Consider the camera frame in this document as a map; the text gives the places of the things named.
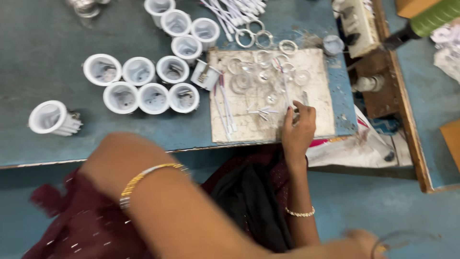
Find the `blue workbench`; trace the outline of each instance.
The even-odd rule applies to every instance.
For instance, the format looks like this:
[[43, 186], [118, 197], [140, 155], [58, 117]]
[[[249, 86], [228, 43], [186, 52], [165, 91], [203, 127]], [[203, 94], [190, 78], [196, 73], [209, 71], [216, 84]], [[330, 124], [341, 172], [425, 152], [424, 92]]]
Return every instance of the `blue workbench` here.
[[[394, 1], [382, 3], [390, 32], [403, 28], [407, 20], [396, 15]], [[427, 191], [460, 187], [459, 170], [439, 130], [460, 118], [460, 85], [433, 65], [436, 51], [429, 38], [396, 50], [425, 158]]]
[[[177, 8], [192, 20], [215, 20], [198, 1], [178, 1]], [[329, 0], [271, 0], [261, 20], [279, 39], [298, 37], [293, 30], [304, 29], [320, 37], [337, 34]], [[137, 56], [159, 60], [172, 55], [171, 39], [155, 27], [143, 0], [112, 1], [93, 29], [84, 28], [64, 0], [5, 0], [0, 3], [0, 35], [0, 167], [85, 159], [113, 131], [144, 135], [166, 150], [217, 146], [211, 141], [206, 91], [199, 90], [200, 106], [191, 114], [170, 109], [154, 116], [138, 109], [120, 115], [104, 106], [104, 87], [91, 84], [83, 75], [81, 64], [96, 53], [112, 55], [122, 64]], [[218, 46], [232, 48], [233, 43], [224, 38], [221, 33]], [[327, 64], [336, 133], [350, 135], [357, 128], [343, 56]], [[60, 137], [28, 129], [30, 112], [47, 100], [59, 100], [78, 111], [82, 130]]]

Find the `gold bangle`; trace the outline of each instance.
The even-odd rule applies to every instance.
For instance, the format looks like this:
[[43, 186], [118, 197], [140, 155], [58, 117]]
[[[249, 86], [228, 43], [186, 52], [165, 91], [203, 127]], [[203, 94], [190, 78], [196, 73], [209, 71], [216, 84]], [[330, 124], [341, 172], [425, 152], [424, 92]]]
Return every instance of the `gold bangle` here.
[[174, 168], [179, 168], [183, 167], [183, 164], [162, 164], [162, 165], [157, 165], [154, 167], [150, 167], [149, 169], [146, 169], [142, 171], [140, 174], [136, 175], [133, 179], [129, 181], [129, 183], [126, 185], [126, 188], [123, 190], [121, 193], [120, 197], [120, 208], [122, 210], [125, 210], [129, 208], [129, 200], [130, 200], [130, 194], [132, 193], [132, 190], [134, 187], [136, 187], [136, 184], [142, 180], [146, 175], [150, 174], [151, 172], [163, 168], [163, 167], [174, 167]]
[[296, 217], [311, 217], [315, 214], [315, 208], [313, 206], [311, 206], [311, 209], [312, 211], [309, 212], [309, 213], [297, 213], [297, 212], [292, 212], [288, 209], [288, 207], [285, 207], [286, 209], [286, 212], [293, 215], [293, 216], [296, 216]]

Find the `maroon clothing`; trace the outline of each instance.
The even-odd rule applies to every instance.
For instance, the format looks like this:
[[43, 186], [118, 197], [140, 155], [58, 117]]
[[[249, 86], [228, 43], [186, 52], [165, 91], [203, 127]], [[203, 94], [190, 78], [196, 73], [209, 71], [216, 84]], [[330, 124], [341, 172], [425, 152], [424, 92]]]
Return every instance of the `maroon clothing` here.
[[[277, 149], [279, 145], [244, 149], [244, 154], [227, 161], [201, 185], [202, 188], [210, 193], [223, 175], [244, 163], [268, 165], [274, 154], [280, 155], [275, 152]], [[284, 160], [273, 164], [270, 176], [283, 209], [287, 204], [289, 178]], [[118, 204], [97, 192], [78, 169], [64, 179], [64, 185], [67, 189], [64, 197], [49, 185], [32, 193], [33, 203], [45, 210], [49, 217], [57, 217], [23, 259], [150, 258], [145, 243]]]

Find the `green cylinder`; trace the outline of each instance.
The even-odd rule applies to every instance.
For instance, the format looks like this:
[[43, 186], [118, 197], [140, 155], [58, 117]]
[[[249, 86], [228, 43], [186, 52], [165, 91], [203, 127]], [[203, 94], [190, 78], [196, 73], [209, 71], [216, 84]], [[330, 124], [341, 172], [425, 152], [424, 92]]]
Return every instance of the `green cylinder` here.
[[441, 0], [410, 20], [410, 27], [420, 37], [460, 17], [460, 0]]

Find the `blue floor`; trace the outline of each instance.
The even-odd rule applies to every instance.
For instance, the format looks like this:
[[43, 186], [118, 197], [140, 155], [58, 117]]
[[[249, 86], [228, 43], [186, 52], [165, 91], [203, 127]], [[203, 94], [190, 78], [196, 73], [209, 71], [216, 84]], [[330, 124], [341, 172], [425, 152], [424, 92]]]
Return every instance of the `blue floor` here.
[[[218, 149], [176, 156], [203, 182], [234, 153], [234, 149]], [[29, 194], [41, 184], [59, 184], [76, 166], [0, 171], [0, 259], [21, 258], [51, 222], [28, 203]], [[417, 230], [435, 238], [392, 252], [390, 258], [457, 258], [460, 191], [423, 194], [414, 180], [322, 172], [309, 172], [309, 182], [323, 241], [340, 237], [347, 228], [365, 228], [379, 236]]]

